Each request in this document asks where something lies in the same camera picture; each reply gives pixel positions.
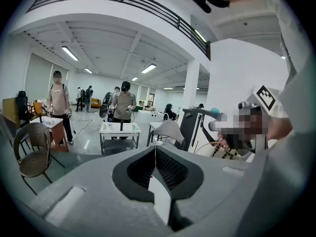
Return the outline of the white and black machine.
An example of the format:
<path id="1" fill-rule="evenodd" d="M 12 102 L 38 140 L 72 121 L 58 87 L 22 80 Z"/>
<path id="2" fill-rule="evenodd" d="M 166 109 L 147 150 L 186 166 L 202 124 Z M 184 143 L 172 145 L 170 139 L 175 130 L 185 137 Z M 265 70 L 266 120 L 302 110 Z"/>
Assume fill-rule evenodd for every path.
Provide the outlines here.
<path id="1" fill-rule="evenodd" d="M 217 142 L 218 139 L 211 136 L 208 125 L 204 125 L 206 117 L 215 119 L 218 114 L 204 109 L 183 109 L 180 124 L 180 131 L 185 139 L 183 150 L 196 155 L 213 157 L 219 154 L 220 145 Z"/>

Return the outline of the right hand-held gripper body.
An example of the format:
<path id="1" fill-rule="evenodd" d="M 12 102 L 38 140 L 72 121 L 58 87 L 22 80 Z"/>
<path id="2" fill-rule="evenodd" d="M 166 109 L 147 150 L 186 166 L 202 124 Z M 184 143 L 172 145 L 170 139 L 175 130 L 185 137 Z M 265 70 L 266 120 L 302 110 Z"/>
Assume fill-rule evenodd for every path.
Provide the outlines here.
<path id="1" fill-rule="evenodd" d="M 269 121 L 272 117 L 281 117 L 281 104 L 278 90 L 268 89 L 264 85 L 254 88 L 247 100 L 239 103 L 241 130 L 246 132 L 242 142 L 243 151 L 257 153 L 268 148 Z"/>

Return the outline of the white metal-frame table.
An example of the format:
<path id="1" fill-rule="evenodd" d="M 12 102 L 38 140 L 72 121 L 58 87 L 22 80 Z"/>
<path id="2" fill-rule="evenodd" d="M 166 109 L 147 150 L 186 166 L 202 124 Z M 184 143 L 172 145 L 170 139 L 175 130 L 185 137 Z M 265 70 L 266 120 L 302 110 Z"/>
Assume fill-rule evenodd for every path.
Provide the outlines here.
<path id="1" fill-rule="evenodd" d="M 99 130 L 101 154 L 112 150 L 137 149 L 141 129 L 136 123 L 103 122 Z"/>

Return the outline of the small wooden table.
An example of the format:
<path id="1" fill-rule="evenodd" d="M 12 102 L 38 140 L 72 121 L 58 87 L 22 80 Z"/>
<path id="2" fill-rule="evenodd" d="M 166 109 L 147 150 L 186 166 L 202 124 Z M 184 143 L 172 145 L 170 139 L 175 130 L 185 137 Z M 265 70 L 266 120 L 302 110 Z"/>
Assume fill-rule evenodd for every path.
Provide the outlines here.
<path id="1" fill-rule="evenodd" d="M 50 132 L 51 149 L 58 152 L 69 152 L 63 119 L 43 116 L 41 120 Z"/>

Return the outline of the person's right forearm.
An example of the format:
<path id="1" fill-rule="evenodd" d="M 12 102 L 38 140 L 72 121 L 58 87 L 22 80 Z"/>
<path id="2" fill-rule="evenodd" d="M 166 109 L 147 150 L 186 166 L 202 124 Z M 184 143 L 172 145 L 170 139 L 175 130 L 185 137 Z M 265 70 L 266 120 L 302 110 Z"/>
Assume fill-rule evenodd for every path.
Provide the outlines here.
<path id="1" fill-rule="evenodd" d="M 285 138 L 293 127 L 289 118 L 271 117 L 269 120 L 267 140 L 280 140 Z"/>

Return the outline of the white round table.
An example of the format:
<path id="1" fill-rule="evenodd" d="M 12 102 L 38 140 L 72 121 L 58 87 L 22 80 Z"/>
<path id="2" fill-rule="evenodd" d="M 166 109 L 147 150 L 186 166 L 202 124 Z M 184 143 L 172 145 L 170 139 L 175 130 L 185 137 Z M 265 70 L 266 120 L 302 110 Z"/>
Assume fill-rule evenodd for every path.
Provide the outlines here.
<path id="1" fill-rule="evenodd" d="M 171 197 L 162 183 L 151 176 L 148 190 L 154 194 L 154 210 L 167 225 L 169 221 Z"/>

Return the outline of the grey shell chair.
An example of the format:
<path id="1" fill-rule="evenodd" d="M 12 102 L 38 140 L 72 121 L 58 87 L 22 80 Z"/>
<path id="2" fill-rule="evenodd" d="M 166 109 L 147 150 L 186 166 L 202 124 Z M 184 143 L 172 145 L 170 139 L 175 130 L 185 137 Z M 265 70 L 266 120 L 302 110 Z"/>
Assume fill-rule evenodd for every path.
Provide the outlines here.
<path id="1" fill-rule="evenodd" d="M 173 120 L 163 121 L 157 128 L 149 132 L 146 144 L 147 147 L 149 146 L 150 142 L 153 142 L 154 136 L 165 136 L 172 138 L 175 140 L 174 146 L 177 149 L 185 149 L 185 138 L 180 131 L 178 123 Z"/>

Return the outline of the white counter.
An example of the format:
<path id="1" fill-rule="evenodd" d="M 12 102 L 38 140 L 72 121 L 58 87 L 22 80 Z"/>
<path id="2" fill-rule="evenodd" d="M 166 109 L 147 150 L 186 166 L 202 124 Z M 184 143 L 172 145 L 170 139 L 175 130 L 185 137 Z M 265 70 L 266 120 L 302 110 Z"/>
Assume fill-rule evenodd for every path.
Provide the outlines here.
<path id="1" fill-rule="evenodd" d="M 160 112 L 139 110 L 136 120 L 140 123 L 161 122 L 163 114 Z"/>

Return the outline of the brown wicker chair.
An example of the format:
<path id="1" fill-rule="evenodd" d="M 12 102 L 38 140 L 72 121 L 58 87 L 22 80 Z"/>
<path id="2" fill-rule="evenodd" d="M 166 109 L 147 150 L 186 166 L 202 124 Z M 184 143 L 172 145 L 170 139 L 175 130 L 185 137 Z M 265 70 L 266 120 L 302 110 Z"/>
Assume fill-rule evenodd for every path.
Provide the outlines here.
<path id="1" fill-rule="evenodd" d="M 22 139 L 28 136 L 32 151 L 20 157 L 19 146 Z M 25 180 L 26 178 L 35 178 L 43 175 L 49 183 L 52 183 L 46 171 L 55 160 L 60 166 L 64 165 L 51 154 L 51 135 L 48 128 L 42 123 L 30 123 L 22 127 L 13 140 L 12 148 L 15 158 L 19 165 L 19 172 L 24 183 L 36 195 L 36 191 Z"/>

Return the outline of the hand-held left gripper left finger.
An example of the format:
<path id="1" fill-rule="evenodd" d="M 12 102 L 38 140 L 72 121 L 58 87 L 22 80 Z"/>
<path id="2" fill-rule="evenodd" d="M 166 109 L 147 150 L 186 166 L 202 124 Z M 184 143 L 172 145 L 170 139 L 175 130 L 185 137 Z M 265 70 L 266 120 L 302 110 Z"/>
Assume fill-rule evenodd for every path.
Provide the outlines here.
<path id="1" fill-rule="evenodd" d="M 170 228 L 154 205 L 128 199 L 115 186 L 114 167 L 140 149 L 85 162 L 30 203 L 53 237 L 166 237 Z"/>

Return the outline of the person's white shirt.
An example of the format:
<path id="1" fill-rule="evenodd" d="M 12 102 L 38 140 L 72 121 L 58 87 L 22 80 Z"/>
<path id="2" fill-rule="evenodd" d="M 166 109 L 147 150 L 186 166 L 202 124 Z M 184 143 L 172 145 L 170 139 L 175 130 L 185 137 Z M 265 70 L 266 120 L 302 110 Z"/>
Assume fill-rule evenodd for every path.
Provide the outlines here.
<path id="1" fill-rule="evenodd" d="M 316 183 L 316 55 L 300 21 L 283 0 L 267 0 L 281 29 L 289 77 L 280 101 L 292 131 L 267 152 L 263 197 L 268 229 L 258 237 L 298 237 L 316 205 L 307 194 Z"/>

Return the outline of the person's right hand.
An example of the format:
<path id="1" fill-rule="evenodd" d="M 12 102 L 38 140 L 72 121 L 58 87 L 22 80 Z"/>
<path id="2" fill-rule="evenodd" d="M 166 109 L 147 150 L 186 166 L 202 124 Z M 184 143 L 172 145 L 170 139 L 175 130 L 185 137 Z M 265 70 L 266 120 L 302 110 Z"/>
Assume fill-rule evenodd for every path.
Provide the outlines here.
<path id="1" fill-rule="evenodd" d="M 228 142 L 227 142 L 227 135 L 218 133 L 218 138 L 219 138 L 219 142 L 220 142 L 221 146 L 225 150 L 228 150 L 230 147 L 229 147 Z"/>

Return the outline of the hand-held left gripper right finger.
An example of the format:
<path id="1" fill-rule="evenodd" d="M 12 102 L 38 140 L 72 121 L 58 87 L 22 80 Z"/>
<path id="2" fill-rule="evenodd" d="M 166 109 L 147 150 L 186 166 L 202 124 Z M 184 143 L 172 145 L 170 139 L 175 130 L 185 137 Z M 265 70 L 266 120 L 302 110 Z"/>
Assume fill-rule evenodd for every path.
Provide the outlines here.
<path id="1" fill-rule="evenodd" d="M 267 152 L 253 162 L 156 149 L 157 177 L 169 192 L 168 232 L 160 237 L 258 237 L 268 229 L 263 197 Z"/>

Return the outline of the black office chair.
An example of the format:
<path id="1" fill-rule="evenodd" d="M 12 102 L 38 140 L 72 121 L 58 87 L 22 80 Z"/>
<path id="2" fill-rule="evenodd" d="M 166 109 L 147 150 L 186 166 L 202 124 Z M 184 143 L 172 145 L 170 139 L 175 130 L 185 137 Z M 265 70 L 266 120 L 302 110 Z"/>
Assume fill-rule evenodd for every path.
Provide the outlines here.
<path id="1" fill-rule="evenodd" d="M 20 127 L 23 127 L 30 122 L 30 120 L 34 117 L 34 115 L 29 112 L 28 97 L 26 96 L 25 91 L 19 91 L 15 100 L 16 100 L 17 109 L 18 109 Z"/>

